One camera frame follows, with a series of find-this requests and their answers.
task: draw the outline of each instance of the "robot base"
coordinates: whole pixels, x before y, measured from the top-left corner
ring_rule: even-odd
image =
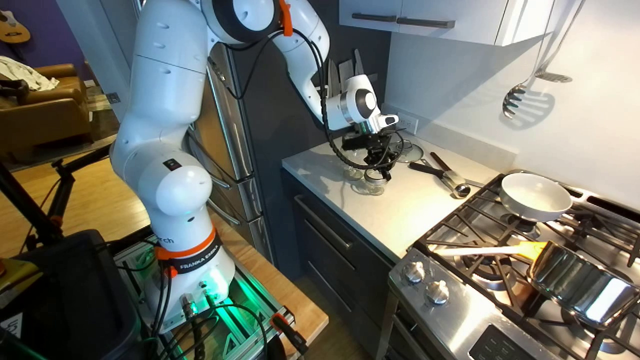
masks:
[[[209,308],[204,297],[204,291],[214,294],[216,303],[225,300],[228,296],[228,284],[234,278],[236,273],[236,265],[229,257],[224,247],[221,247],[218,253],[209,260],[204,266],[197,268],[185,274],[178,274],[172,279],[171,293],[168,294],[169,307],[164,317],[164,322],[160,327],[160,333],[163,334],[174,327],[185,322],[184,312],[180,305],[180,297],[185,294],[191,294],[198,308],[198,311],[204,311]],[[164,279],[163,297],[160,299],[160,272],[156,268],[149,274],[144,281],[145,298],[140,298],[139,310],[142,319],[151,326],[156,315],[158,301],[164,306],[164,300],[167,296],[167,278]]]

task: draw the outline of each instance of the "wooden floor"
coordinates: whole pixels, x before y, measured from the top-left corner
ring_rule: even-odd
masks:
[[[59,178],[48,165],[21,170],[14,173],[14,176],[38,204],[44,200],[50,187]],[[149,224],[142,203],[113,173],[108,160],[83,168],[75,172],[74,177],[74,188],[77,191],[72,192],[65,212],[65,234],[97,229],[102,237],[109,241],[122,238]],[[44,209],[48,208],[52,198],[53,195],[44,203]],[[241,240],[237,232],[220,217],[213,214],[212,219],[224,243]],[[4,239],[0,240],[0,258],[16,255],[29,231],[29,223],[4,196],[0,196],[0,229],[4,234]],[[329,325],[310,346],[305,359],[370,359],[364,349],[349,335],[341,319],[331,311],[328,302],[322,298],[311,281],[302,278],[295,284],[328,314],[330,319]]]

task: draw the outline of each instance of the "robotic arm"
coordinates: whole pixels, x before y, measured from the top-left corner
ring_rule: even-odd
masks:
[[[326,59],[329,36],[307,0],[148,0],[136,29],[131,98],[111,164],[144,204],[159,239],[156,257],[170,265],[164,276],[172,278],[171,292],[160,288],[162,275],[149,277],[140,309],[151,323],[158,303],[169,297],[160,332],[184,321],[184,299],[202,308],[207,307],[205,293],[209,300],[225,299],[235,273],[205,206],[211,178],[181,150],[189,124],[200,114],[208,54],[217,42],[250,44],[278,31],[283,5],[292,27],[319,50],[317,56],[297,33],[273,39],[300,97],[328,130],[359,130],[360,141],[350,147],[367,148],[369,167],[387,156],[382,151],[387,144],[377,134],[397,117],[380,113],[367,76],[348,79],[346,91],[329,99],[315,90],[311,78]],[[324,114],[321,101],[326,101]]]

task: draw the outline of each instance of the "stainless steel refrigerator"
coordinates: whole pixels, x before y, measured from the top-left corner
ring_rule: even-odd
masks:
[[[239,86],[229,50],[221,44],[211,51],[216,67]],[[200,117],[185,137],[185,150],[207,169],[213,181],[208,206],[229,223],[266,259],[273,254],[260,203],[254,164],[248,144],[243,103],[233,98],[225,85],[207,69]]]

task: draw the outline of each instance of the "gas stove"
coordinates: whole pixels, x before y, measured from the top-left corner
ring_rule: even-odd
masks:
[[[444,258],[433,253],[552,240],[640,284],[638,212],[563,185],[573,207],[556,221],[528,222],[501,204],[502,178],[496,177],[420,237],[394,267],[389,284],[401,307],[445,358],[640,359],[637,306],[623,314],[619,326],[597,331],[534,290],[526,276],[530,259]]]

